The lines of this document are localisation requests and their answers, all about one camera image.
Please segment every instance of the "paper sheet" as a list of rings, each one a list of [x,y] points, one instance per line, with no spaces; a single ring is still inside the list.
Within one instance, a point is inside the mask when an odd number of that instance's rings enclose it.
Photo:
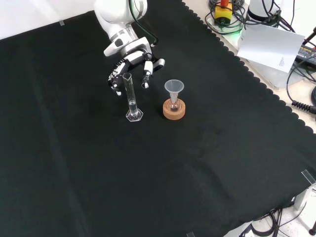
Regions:
[[[237,55],[288,73],[304,38],[265,25],[246,26],[242,30]]]

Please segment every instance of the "scalloped edge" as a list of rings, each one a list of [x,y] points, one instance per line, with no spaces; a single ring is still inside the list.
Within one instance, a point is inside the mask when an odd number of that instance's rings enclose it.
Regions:
[[[279,97],[278,95],[276,95],[276,94],[273,92],[273,90],[271,90],[270,88],[267,88],[267,85],[266,85],[265,83],[263,83],[260,78],[255,77],[255,76],[254,76],[254,73],[253,73],[252,71],[250,71],[247,66],[245,66],[245,62],[241,61],[241,59],[240,59],[238,56],[236,56],[234,52],[230,51],[229,48],[228,48],[227,46],[225,46],[225,43],[221,40],[221,38],[219,38],[219,37],[217,36],[217,34],[215,34],[214,32],[212,32],[212,30],[204,23],[204,21],[201,20],[201,18],[198,16],[198,14],[196,14],[193,10],[191,10],[191,9],[189,8],[189,6],[187,6],[187,4],[186,4],[183,0],[178,0],[178,1],[181,3],[181,5],[182,5],[185,9],[188,10],[188,12],[190,12],[200,23],[202,23],[202,24],[204,25],[204,27],[207,29],[207,31],[210,32],[210,34],[211,34],[212,36],[216,37],[216,39],[219,41],[219,43],[228,51],[228,53],[229,53],[230,55],[234,56],[234,57],[239,61],[239,63],[241,64],[241,66],[250,74],[250,76],[253,77],[253,78],[255,79],[255,81],[259,83],[259,86],[260,86],[260,87],[264,87],[264,89],[268,90],[269,93],[272,92],[273,96],[276,98],[277,103],[281,103],[282,106],[285,107],[286,110],[290,112],[289,115],[291,115],[293,118],[295,118],[295,119],[298,121],[298,124],[299,124],[304,130],[307,130],[308,133],[311,133],[312,135],[314,135],[314,136],[316,137],[316,132],[314,133],[314,130],[313,130],[311,127],[307,126],[307,125],[305,124],[305,122],[304,122],[302,119],[299,118],[299,115],[293,111],[293,108],[290,107],[290,106],[288,106],[288,105],[286,105],[286,102],[285,102],[284,100],[280,100],[280,97]]]

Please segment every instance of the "white wall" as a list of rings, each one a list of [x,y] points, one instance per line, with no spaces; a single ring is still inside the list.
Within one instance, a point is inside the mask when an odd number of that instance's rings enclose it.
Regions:
[[[93,10],[95,0],[0,0],[0,39]]]

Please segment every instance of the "black cloth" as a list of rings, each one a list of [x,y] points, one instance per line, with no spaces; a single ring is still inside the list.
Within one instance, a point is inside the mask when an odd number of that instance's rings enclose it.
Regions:
[[[308,187],[312,130],[181,1],[145,18],[166,66],[148,90],[132,72],[135,123],[93,12],[0,41],[0,236],[222,237]],[[162,115],[169,79],[179,121]]]

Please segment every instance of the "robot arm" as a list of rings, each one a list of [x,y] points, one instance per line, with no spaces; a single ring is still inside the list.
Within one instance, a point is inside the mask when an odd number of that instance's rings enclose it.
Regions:
[[[147,11],[147,0],[132,0],[132,8],[136,19],[141,18]],[[109,76],[108,82],[111,88],[121,95],[120,85],[122,75],[140,64],[144,64],[144,76],[142,86],[149,87],[150,77],[153,72],[164,66],[163,59],[154,58],[148,40],[139,39],[135,34],[131,23],[134,21],[129,9],[128,0],[96,0],[95,14],[108,34],[111,44],[104,50],[106,57],[120,53],[120,60]]]

